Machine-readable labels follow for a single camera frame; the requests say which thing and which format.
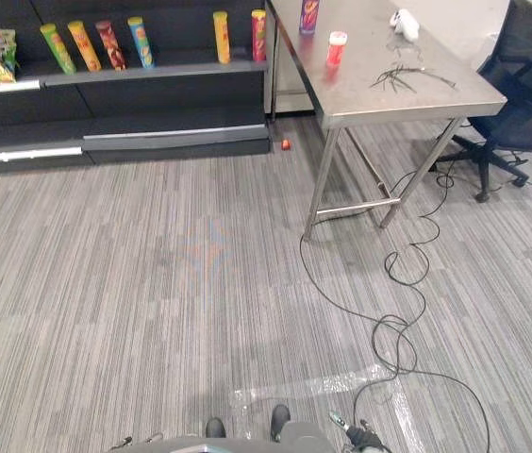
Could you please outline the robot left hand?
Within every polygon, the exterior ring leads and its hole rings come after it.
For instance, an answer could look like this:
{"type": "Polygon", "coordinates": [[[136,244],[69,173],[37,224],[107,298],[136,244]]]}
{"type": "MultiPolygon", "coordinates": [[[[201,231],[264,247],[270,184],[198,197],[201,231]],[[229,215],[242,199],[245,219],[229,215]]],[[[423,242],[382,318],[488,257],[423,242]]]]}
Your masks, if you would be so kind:
{"type": "Polygon", "coordinates": [[[113,452],[115,450],[133,446],[133,445],[141,445],[141,444],[150,444],[156,441],[161,441],[163,439],[163,433],[162,432],[156,432],[152,435],[141,439],[139,441],[135,441],[132,436],[126,436],[122,440],[118,441],[115,445],[111,446],[108,449],[108,452],[113,452]]]}

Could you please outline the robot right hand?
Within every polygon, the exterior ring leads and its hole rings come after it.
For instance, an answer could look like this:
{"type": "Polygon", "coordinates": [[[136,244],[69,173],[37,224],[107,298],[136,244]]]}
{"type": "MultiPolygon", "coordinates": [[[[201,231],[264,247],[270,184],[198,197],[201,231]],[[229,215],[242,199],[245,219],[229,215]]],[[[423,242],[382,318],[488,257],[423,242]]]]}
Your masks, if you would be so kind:
{"type": "Polygon", "coordinates": [[[336,411],[330,411],[328,418],[345,434],[351,452],[387,452],[386,446],[364,419],[360,419],[358,425],[351,425],[336,411]]]}

